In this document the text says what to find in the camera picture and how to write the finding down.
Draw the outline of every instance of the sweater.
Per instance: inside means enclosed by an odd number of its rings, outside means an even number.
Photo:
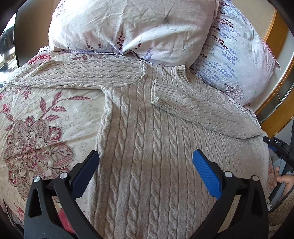
[[[189,238],[215,203],[193,166],[196,149],[237,177],[257,175],[266,187],[265,133],[185,66],[128,57],[46,61],[18,69],[9,82],[104,92],[100,165],[88,206],[88,219],[103,238]]]

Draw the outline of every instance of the pillowcase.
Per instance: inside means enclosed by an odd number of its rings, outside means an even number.
[[[276,64],[248,19],[230,0],[220,0],[218,15],[190,69],[205,83],[245,105],[263,92]]]
[[[50,49],[124,53],[165,66],[197,59],[218,0],[61,0],[49,28]]]

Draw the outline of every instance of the sweater sleeve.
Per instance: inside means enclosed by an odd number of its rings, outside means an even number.
[[[231,137],[246,139],[264,134],[247,115],[230,112],[218,104],[201,102],[158,80],[152,84],[151,103],[177,117]]]
[[[146,65],[123,60],[45,61],[15,70],[8,82],[39,88],[101,89],[135,83],[146,74]]]

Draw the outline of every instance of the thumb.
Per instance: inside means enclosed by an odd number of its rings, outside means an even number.
[[[288,184],[292,181],[292,175],[283,175],[283,176],[277,176],[277,181],[278,182],[284,182],[285,184]]]

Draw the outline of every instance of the hand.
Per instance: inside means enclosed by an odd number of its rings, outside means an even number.
[[[274,176],[274,180],[272,182],[270,189],[274,189],[274,187],[277,186],[278,182],[284,182],[286,186],[283,191],[283,196],[285,196],[294,186],[294,176],[288,175],[288,174],[279,176],[279,170],[280,170],[280,167],[277,167],[275,169],[275,176]]]

